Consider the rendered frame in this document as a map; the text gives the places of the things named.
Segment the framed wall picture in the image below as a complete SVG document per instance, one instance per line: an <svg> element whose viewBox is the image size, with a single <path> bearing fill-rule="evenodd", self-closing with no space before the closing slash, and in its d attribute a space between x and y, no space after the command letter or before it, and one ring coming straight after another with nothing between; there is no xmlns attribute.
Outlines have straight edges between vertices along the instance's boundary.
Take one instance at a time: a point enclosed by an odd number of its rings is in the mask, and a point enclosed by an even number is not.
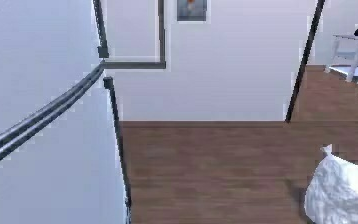
<svg viewBox="0 0 358 224"><path fill-rule="evenodd" d="M178 21L205 21L207 0L176 0Z"/></svg>

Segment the white table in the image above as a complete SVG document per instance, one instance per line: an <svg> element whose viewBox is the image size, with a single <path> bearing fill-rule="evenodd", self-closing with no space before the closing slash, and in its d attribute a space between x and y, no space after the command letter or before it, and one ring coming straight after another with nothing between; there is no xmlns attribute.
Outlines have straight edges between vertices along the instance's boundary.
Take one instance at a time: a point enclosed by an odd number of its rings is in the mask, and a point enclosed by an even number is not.
<svg viewBox="0 0 358 224"><path fill-rule="evenodd" d="M350 61L348 72L344 72L345 78L348 82L353 80L356 75L356 69L358 68L358 36L353 34L334 34L334 41L329 59L325 65L324 71L329 73L334 69L334 61L336 58L344 58ZM352 41L355 43L355 49L353 51L341 52L339 50L342 41Z"/></svg>

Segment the white fridge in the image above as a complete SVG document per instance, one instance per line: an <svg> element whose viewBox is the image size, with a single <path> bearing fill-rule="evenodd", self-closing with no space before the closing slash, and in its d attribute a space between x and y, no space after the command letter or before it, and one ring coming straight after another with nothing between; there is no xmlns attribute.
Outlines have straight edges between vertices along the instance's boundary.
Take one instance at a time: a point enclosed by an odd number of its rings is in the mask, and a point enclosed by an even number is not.
<svg viewBox="0 0 358 224"><path fill-rule="evenodd" d="M0 133L67 92L98 64L92 0L0 0ZM0 161L0 224L124 224L107 90Z"/></svg>

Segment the white rubbish bag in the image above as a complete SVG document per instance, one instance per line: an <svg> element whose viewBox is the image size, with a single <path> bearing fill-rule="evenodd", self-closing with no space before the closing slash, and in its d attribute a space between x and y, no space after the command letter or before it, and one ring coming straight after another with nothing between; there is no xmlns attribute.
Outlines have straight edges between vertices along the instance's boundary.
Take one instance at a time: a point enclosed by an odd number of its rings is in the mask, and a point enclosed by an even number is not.
<svg viewBox="0 0 358 224"><path fill-rule="evenodd" d="M306 216L315 224L358 224L358 165L334 155L332 144L321 151L305 193Z"/></svg>

